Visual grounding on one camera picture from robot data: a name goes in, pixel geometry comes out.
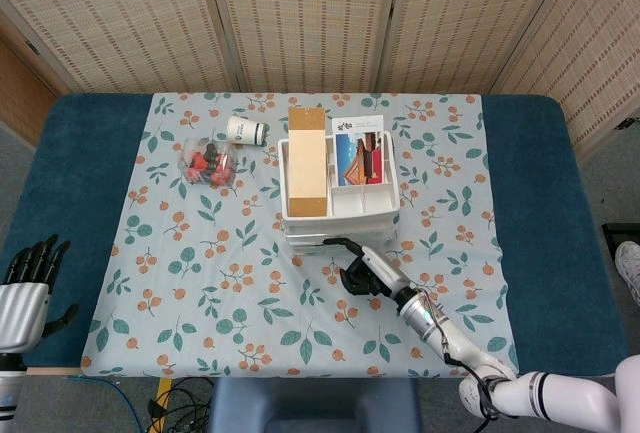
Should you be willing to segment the black floor object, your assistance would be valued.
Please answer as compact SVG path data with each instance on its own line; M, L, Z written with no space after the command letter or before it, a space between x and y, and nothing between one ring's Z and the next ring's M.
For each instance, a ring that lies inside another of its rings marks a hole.
M611 257L623 242L640 244L640 223L604 223L601 228Z

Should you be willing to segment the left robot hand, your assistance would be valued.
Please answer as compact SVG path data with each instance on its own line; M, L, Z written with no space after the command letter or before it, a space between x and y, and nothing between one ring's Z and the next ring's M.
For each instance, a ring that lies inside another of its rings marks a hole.
M79 306L70 305L55 320L47 319L63 258L71 242L56 234L19 250L0 282L0 355L20 355L66 326Z

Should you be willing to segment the floral orange fruit tablecloth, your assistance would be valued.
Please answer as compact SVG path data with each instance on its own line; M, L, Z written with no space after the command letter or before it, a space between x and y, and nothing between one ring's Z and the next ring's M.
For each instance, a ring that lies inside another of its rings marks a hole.
M451 375L385 297L353 296L349 252L285 239L278 141L293 107L382 115L399 183L382 252L475 345L518 364L506 306L482 100L474 94L158 93L151 102L81 367L104 376ZM262 146L228 119L266 124ZM230 185L190 184L187 139L227 142Z

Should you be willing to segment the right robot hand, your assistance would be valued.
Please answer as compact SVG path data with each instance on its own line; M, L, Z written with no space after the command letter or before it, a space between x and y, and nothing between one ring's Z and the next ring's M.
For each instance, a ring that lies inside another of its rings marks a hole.
M340 270L342 285L352 295L382 294L393 300L399 310L417 295L408 276L377 250L344 237L325 239L323 244L344 246L355 256L346 269Z

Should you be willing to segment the white paper cup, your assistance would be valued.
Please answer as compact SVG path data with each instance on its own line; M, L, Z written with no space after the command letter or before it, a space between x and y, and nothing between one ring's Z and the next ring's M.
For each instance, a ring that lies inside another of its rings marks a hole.
M233 115L227 121L227 141L234 144L262 146L266 138L266 124Z

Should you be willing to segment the picture postcard with building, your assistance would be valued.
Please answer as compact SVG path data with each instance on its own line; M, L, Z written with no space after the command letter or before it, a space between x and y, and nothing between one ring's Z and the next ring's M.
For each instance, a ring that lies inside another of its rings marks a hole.
M381 132L337 134L335 146L336 175L340 187L383 183Z

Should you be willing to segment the bag of red objects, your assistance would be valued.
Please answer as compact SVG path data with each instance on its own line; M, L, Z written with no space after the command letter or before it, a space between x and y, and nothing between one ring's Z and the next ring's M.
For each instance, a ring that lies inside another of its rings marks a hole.
M204 157L208 143L215 142L222 154L218 160L207 161ZM231 146L227 142L208 138L187 139L182 148L178 167L190 184L207 184L211 187L230 185L235 179L235 161Z

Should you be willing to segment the woven folding screen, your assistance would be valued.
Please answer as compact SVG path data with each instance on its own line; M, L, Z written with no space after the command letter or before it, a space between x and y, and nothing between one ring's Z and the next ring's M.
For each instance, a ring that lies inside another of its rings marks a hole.
M0 0L63 91L538 94L586 153L640 117L640 0Z

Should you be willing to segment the white plastic drawer organizer frame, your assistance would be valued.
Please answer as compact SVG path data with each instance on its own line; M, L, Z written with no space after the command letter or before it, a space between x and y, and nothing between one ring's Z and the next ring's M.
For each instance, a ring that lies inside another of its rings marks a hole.
M384 181L382 184L340 187L335 183L334 137L326 137L327 145L327 215L323 217L291 217L288 214L288 154L289 141L278 141L280 160L280 193L284 235L290 228L371 228L393 225L399 221L399 183L393 140L388 131L383 136Z

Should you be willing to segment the teal table cover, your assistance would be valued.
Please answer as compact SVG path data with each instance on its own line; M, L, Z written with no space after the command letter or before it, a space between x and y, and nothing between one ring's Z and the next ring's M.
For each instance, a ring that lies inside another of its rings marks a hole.
M71 248L49 314L71 304L79 311L26 356L31 367L80 364L151 102L145 94L75 94L49 111L0 247L0 280L20 249L58 234ZM562 109L537 95L488 95L482 104L519 367L610 374L628 342Z

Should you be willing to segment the white sneaker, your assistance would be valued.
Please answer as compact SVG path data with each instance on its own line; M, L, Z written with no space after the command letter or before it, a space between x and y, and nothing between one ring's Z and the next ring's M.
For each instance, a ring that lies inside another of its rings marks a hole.
M616 249L614 263L634 302L640 307L640 244L622 242Z

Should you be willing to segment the brown wooden door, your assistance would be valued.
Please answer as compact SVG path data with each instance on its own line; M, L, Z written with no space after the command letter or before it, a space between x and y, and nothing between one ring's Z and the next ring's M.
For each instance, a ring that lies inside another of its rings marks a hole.
M0 33L0 123L37 146L57 98Z

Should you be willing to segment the white card with calligraphy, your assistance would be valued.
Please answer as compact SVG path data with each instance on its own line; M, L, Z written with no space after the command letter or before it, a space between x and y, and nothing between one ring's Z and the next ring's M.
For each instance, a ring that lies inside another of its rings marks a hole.
M382 115L335 117L331 128L334 135L376 133L383 131L384 120Z

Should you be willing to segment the clear plastic drawer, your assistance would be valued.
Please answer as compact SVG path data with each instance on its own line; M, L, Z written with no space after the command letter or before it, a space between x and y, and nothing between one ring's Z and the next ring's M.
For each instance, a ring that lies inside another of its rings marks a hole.
M339 253L351 252L344 245L294 245L292 251L296 255L336 255Z
M324 247L336 245L339 240L350 240L358 245L381 245L390 242L395 238L394 235L354 235L349 237L327 237L323 235L286 235L286 241L296 248L302 247Z
M393 225L371 228L329 228L318 225L316 228L290 228L286 231L286 235L305 240L346 237L355 241L387 241L394 236L395 231L396 228Z

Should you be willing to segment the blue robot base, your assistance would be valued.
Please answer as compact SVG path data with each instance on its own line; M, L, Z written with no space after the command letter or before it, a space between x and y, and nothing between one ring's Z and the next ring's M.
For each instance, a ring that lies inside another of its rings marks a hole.
M216 382L206 433L421 433L410 379Z

